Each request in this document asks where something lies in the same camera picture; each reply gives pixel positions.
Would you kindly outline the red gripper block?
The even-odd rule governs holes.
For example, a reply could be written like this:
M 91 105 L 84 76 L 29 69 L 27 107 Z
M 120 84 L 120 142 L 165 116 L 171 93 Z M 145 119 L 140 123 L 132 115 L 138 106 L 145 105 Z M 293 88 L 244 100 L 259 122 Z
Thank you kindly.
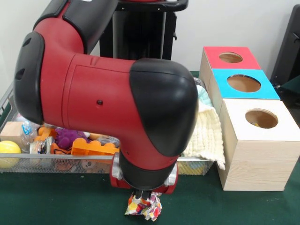
M 172 194 L 176 188 L 177 182 L 178 182 L 179 176 L 176 176 L 175 184 L 174 185 L 162 185 L 152 191 L 162 194 Z M 110 182 L 111 185 L 115 188 L 122 188 L 122 189 L 134 189 L 134 187 L 130 186 L 124 179 L 119 180 L 117 178 L 114 178 L 110 175 Z M 151 191 L 141 191 L 136 189 L 135 190 L 135 199 L 140 199 L 142 196 L 142 199 L 147 201 L 151 196 Z

